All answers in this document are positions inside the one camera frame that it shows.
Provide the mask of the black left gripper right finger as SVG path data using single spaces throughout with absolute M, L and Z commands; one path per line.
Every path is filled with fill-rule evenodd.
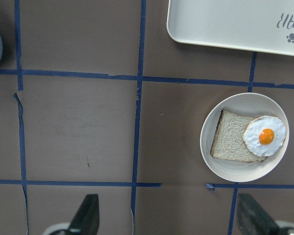
M 243 235 L 277 235 L 279 226 L 247 193 L 239 193 L 236 212 L 237 226 Z

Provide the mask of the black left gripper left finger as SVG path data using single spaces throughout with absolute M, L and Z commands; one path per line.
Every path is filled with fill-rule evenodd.
M 96 235 L 99 229 L 97 194 L 87 194 L 74 215 L 68 231 L 73 235 Z

